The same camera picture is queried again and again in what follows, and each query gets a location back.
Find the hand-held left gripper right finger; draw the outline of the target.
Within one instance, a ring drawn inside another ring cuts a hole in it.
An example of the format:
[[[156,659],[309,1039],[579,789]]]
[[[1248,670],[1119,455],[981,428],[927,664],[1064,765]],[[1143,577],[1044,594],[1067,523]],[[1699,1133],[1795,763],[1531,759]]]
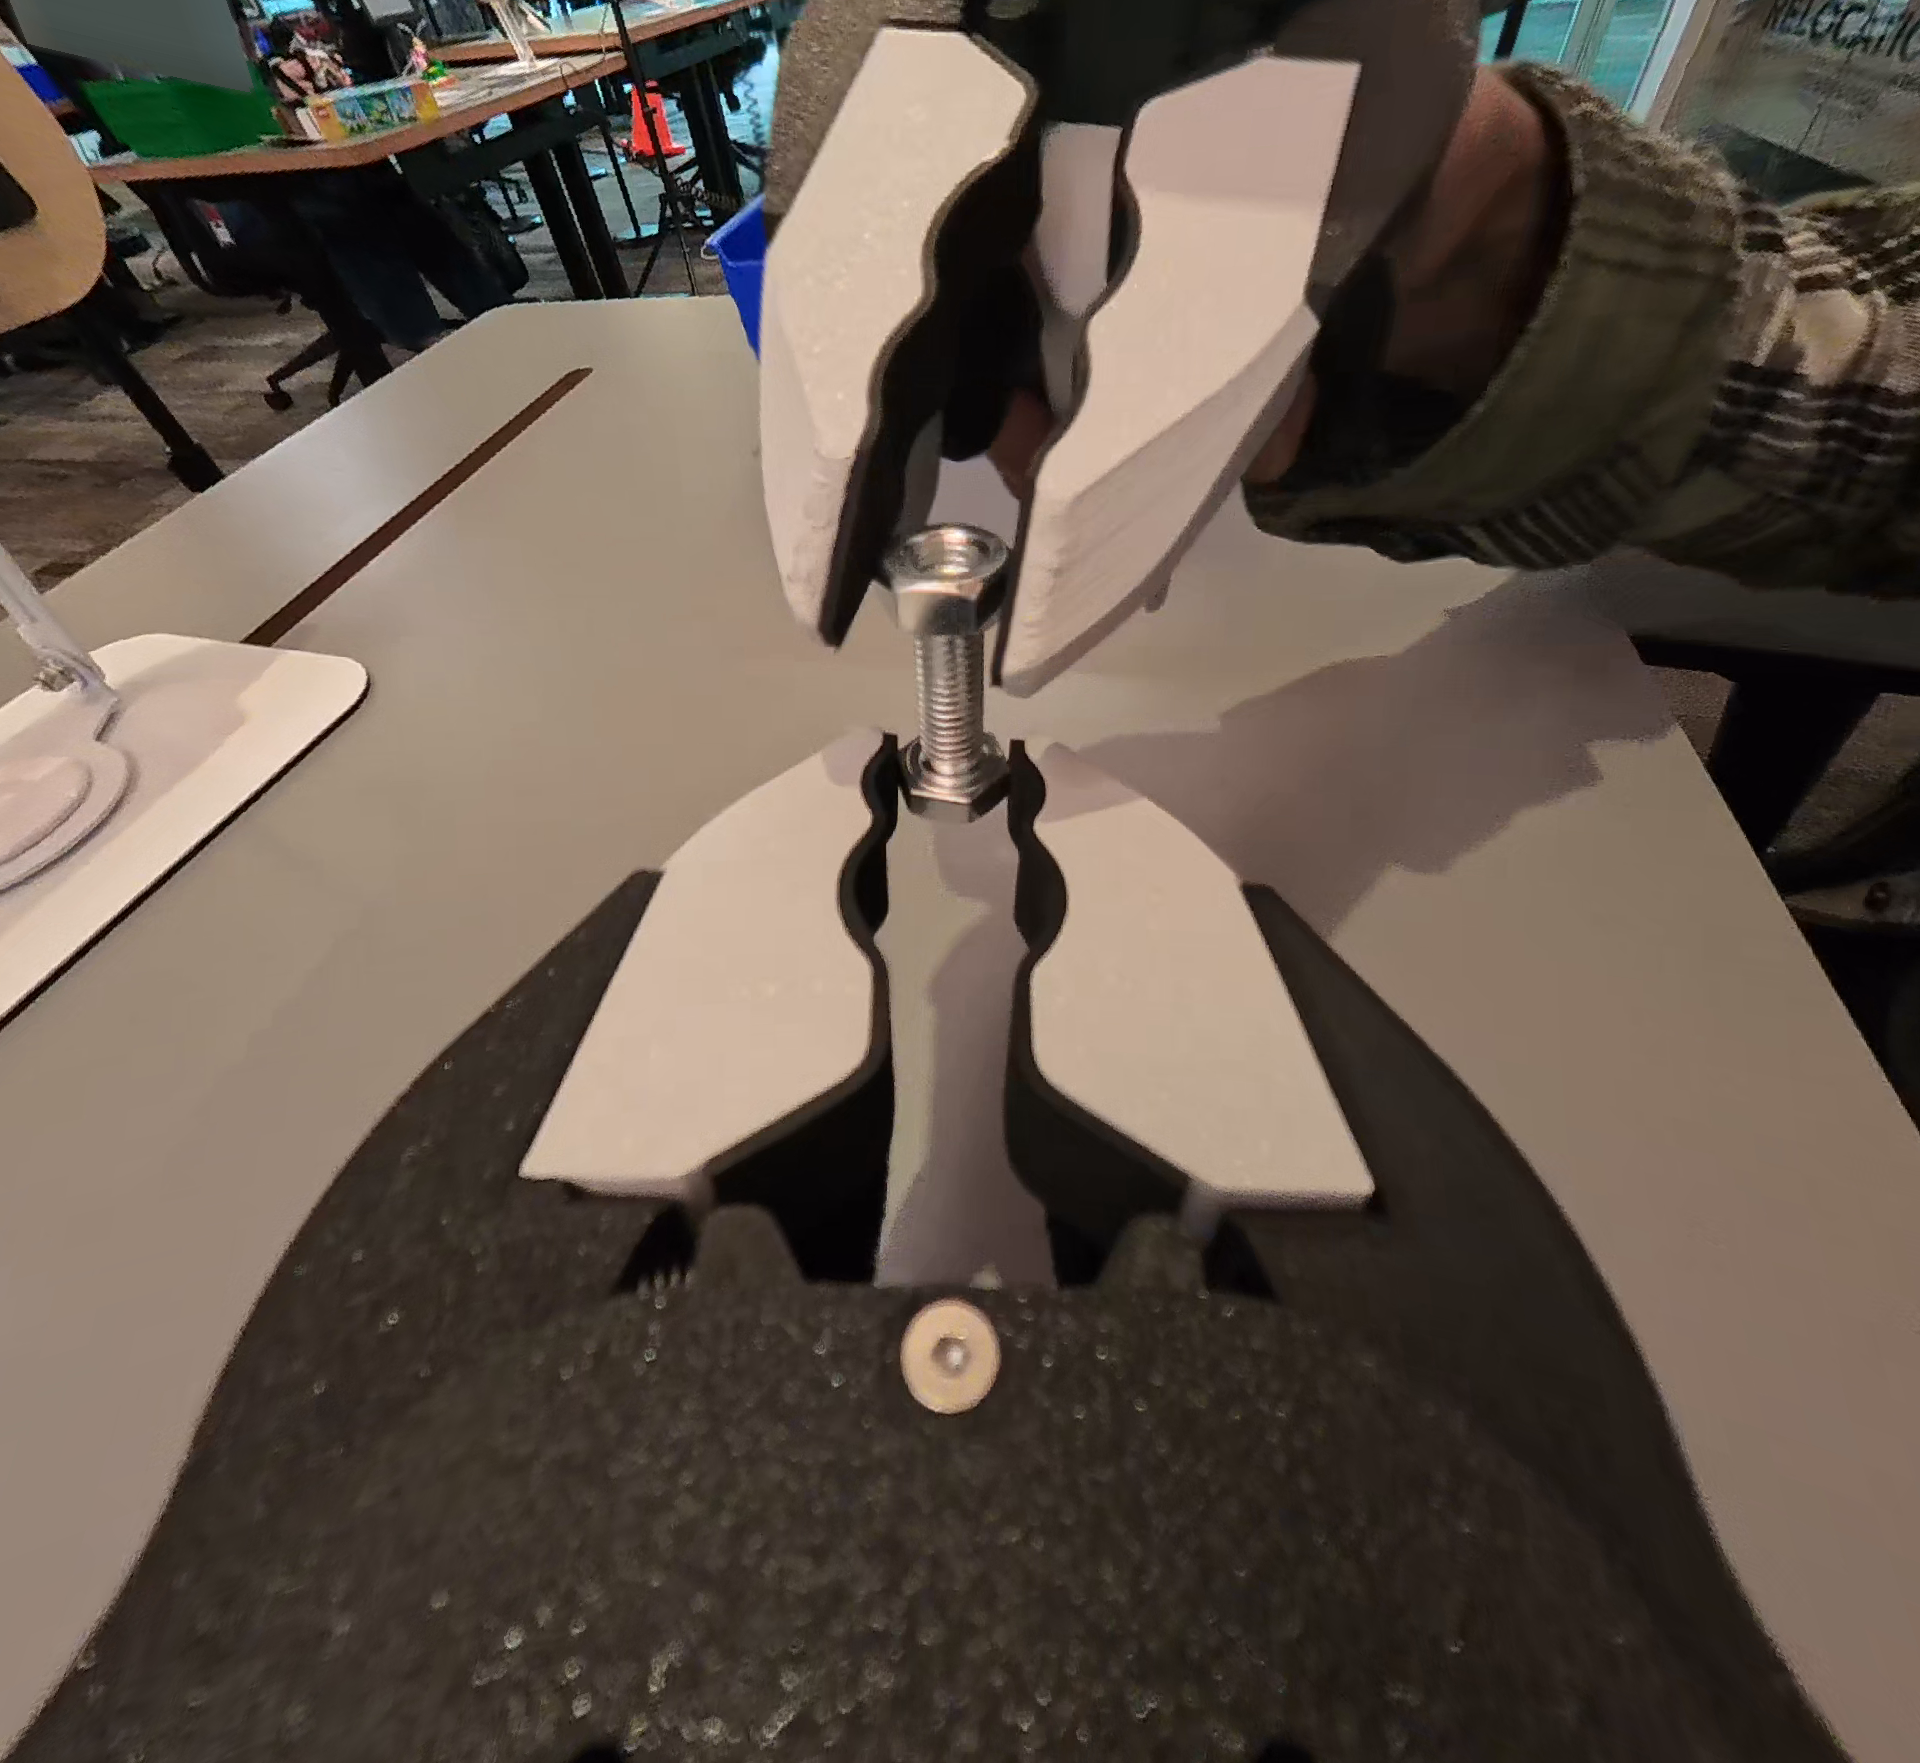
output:
[[[1014,759],[1006,1148],[1050,1214],[1354,1212],[1373,1176],[1239,876],[1060,741]]]

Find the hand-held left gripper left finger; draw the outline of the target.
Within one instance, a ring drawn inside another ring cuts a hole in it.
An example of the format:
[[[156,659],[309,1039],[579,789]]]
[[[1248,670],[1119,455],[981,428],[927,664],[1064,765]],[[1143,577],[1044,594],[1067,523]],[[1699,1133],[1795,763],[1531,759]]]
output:
[[[876,964],[844,910],[892,740],[854,728],[738,797],[660,869],[518,1173],[654,1200],[723,1176],[865,1062]]]

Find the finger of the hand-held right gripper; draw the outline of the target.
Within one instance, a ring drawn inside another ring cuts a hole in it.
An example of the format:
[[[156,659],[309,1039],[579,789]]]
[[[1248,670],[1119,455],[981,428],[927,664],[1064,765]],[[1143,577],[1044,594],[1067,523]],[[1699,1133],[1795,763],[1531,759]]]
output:
[[[1298,388],[1360,66],[1246,61],[1151,98],[1119,154],[1134,245],[1084,324],[1033,480],[996,679],[1037,696],[1143,605]]]
[[[774,222],[758,453],[785,603],[839,648],[947,406],[963,324],[1041,203],[1033,81],[963,27],[887,23]]]

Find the silver hex nut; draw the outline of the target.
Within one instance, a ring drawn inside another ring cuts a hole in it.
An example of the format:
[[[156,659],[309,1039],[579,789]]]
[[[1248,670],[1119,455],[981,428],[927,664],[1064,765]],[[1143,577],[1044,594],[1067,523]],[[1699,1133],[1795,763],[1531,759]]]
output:
[[[942,822],[975,822],[996,811],[1010,791],[1004,747],[985,736],[979,754],[959,773],[937,770],[919,738],[899,744],[899,801],[914,815]]]

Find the silver hex bolt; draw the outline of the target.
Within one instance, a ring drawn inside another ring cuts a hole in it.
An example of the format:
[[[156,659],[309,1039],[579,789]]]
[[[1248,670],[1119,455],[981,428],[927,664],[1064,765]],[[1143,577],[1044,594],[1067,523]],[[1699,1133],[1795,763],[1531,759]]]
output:
[[[916,667],[917,736],[937,770],[959,773],[981,751],[987,638],[1004,601],[1010,552],[972,525],[904,537],[881,566]]]

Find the person's right forearm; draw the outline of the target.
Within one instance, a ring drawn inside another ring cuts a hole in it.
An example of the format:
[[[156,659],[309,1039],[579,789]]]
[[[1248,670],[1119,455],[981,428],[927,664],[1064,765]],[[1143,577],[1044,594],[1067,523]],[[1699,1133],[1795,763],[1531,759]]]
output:
[[[1551,572],[1630,551],[1751,588],[1918,590],[1917,187],[1779,206],[1560,70],[1540,305],[1470,404],[1317,369],[1251,462],[1270,537]]]

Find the person's right hand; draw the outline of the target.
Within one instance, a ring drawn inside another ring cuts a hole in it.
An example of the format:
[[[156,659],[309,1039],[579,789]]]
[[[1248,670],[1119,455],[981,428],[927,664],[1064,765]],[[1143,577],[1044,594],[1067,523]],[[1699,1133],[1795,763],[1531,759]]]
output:
[[[1499,66],[1474,70],[1420,208],[1387,250],[1387,377],[1474,401],[1531,324],[1563,241],[1563,144]]]

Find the blue plastic bin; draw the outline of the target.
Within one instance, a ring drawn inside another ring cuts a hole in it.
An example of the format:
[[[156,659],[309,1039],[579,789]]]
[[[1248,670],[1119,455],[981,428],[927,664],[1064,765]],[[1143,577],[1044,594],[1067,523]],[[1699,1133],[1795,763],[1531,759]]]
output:
[[[761,352],[763,287],[769,250],[765,198],[740,206],[707,237],[707,255],[720,263],[723,279],[755,356]]]

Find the light stand tripod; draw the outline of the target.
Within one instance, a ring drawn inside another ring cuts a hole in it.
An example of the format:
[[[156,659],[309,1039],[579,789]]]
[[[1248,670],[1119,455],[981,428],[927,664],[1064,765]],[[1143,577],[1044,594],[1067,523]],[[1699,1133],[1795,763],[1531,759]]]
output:
[[[648,88],[655,87],[649,81],[641,58],[635,55],[635,42],[631,35],[631,23],[628,22],[628,3],[641,1],[654,11],[678,11],[683,8],[682,0],[607,0],[607,11],[612,27],[616,34],[617,48],[626,66],[628,84]],[[649,279],[660,266],[661,250],[672,241],[678,250],[678,255],[683,266],[688,294],[700,294],[700,279],[693,266],[693,245],[707,233],[707,226],[702,220],[700,201],[693,191],[688,189],[683,176],[678,176],[668,162],[651,166],[654,177],[660,191],[657,222],[654,230],[651,243],[648,245],[645,262],[640,269],[638,293],[648,291]]]

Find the wooden office desk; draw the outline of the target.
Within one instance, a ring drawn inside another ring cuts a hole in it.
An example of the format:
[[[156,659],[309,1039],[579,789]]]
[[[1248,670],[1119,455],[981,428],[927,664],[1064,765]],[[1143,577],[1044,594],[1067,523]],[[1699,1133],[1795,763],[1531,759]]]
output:
[[[624,300],[635,287],[628,283],[579,150],[580,136],[602,119],[587,94],[613,75],[635,88],[654,81],[707,87],[712,61],[727,50],[727,35],[700,35],[690,48],[661,57],[643,46],[633,58],[604,52],[535,65],[529,73],[480,66],[453,82],[452,100],[432,119],[327,142],[278,139],[178,160],[125,152],[91,163],[89,176],[97,187],[129,187],[150,206],[162,187],[187,199],[253,206],[297,267],[297,297],[315,310],[328,310],[336,291],[323,243],[297,206],[304,187],[325,176],[392,163],[420,193],[443,195],[520,163],[531,174],[573,297]]]

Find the colourful toy box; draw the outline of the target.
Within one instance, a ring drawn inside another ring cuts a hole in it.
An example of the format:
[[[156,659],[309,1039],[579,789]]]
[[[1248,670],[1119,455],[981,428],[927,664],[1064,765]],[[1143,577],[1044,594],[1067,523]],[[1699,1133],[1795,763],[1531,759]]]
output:
[[[347,142],[441,119],[441,103],[425,76],[412,75],[310,94],[289,119],[303,141]]]

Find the clear acrylic stand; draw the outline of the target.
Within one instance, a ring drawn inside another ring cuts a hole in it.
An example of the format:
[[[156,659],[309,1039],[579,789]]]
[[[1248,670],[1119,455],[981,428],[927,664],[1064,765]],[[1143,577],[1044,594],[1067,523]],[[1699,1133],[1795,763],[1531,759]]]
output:
[[[132,791],[132,759],[109,741],[122,697],[95,655],[60,622],[10,551],[3,603],[55,700],[45,740],[9,738],[3,757],[3,889],[27,885],[73,855]]]

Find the green plastic bin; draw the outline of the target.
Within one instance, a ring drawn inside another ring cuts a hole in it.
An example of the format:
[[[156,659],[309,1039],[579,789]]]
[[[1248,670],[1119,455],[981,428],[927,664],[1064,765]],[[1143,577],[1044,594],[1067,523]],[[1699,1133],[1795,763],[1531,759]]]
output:
[[[86,108],[116,142],[143,160],[181,160],[257,146],[285,135],[275,97],[178,76],[93,79]]]

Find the wooden chair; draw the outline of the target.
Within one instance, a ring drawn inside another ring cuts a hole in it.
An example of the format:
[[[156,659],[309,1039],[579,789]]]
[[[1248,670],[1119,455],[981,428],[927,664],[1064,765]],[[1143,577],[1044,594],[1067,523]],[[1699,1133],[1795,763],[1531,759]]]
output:
[[[160,435],[167,467],[194,491],[224,471],[179,426],[93,309],[109,258],[107,220],[89,167],[55,112],[3,61],[3,335],[63,320],[83,359],[116,385]]]

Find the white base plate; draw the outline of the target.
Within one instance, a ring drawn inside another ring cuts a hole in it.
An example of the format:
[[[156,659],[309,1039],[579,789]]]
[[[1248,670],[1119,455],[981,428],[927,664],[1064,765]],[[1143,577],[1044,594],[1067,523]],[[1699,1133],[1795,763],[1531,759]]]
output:
[[[99,650],[120,693],[109,741],[132,791],[73,855],[3,889],[3,1014],[48,983],[333,733],[372,689],[349,658],[145,634]],[[3,708],[3,748],[45,740],[50,696]]]

